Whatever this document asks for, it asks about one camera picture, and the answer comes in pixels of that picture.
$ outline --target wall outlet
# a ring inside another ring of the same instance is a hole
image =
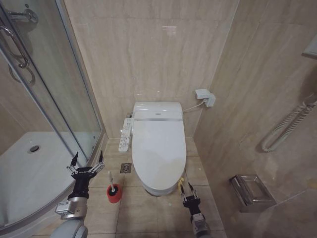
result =
[[[196,89],[195,90],[197,99],[207,99],[205,100],[205,105],[207,107],[212,107],[216,101],[214,94],[209,92],[207,89]]]

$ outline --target shower enclosure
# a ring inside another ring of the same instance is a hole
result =
[[[0,0],[0,235],[52,209],[105,128],[62,0]]]

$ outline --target robotic arm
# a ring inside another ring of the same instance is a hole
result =
[[[78,152],[67,166],[71,176],[75,179],[73,192],[66,202],[60,202],[55,212],[66,220],[51,235],[51,238],[86,238],[88,230],[84,226],[87,214],[87,200],[89,198],[89,181],[105,166],[103,152],[101,151],[98,163],[93,167],[75,168]]]
[[[197,196],[196,190],[188,183],[191,195],[185,196],[184,188],[180,182],[179,187],[181,191],[181,197],[184,207],[187,207],[190,211],[190,221],[193,225],[193,231],[196,238],[211,238],[210,229],[206,223],[204,215],[201,213],[198,205],[200,204],[200,198]]]

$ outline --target toilet lid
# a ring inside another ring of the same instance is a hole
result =
[[[182,120],[134,121],[132,160],[140,180],[152,189],[174,186],[186,163]]]

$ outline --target shower door handle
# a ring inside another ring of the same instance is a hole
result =
[[[24,53],[23,53],[23,51],[22,51],[22,49],[21,49],[21,47],[20,47],[15,35],[14,35],[14,33],[9,28],[7,28],[5,26],[2,26],[2,25],[0,25],[0,30],[3,30],[7,36],[11,37],[11,39],[15,43],[17,49],[19,50],[19,52],[20,52],[20,54],[21,54],[21,56],[23,58],[23,61],[24,61],[24,62],[21,62],[19,64],[19,67],[20,68],[26,68],[27,66],[29,66],[29,61],[26,58],[26,56],[24,55]]]

